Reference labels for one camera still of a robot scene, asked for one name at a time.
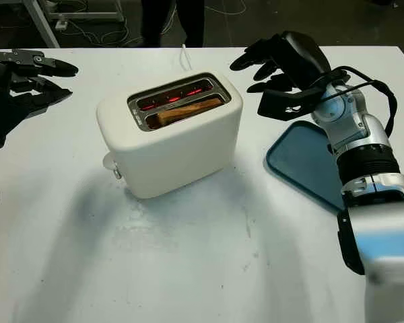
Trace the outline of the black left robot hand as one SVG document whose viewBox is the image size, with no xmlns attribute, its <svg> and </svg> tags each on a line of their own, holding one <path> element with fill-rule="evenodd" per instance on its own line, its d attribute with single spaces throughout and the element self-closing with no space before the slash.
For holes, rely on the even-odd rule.
<svg viewBox="0 0 404 323">
<path fill-rule="evenodd" d="M 75 77 L 79 69 L 38 50 L 0 51 L 0 89 L 31 114 L 40 114 L 69 98 L 73 92 L 46 77 Z"/>
</svg>

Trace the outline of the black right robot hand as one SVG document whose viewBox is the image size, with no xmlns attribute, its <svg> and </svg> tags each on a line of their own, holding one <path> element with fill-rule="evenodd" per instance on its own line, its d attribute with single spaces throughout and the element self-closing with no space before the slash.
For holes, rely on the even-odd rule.
<svg viewBox="0 0 404 323">
<path fill-rule="evenodd" d="M 253 77 L 256 83 L 247 89 L 248 93 L 266 89 L 306 90 L 331 71 L 318 44 L 306 34 L 291 31 L 256 41 L 231 63 L 230 69 L 241 71 L 252 65 L 261 67 Z"/>
</svg>

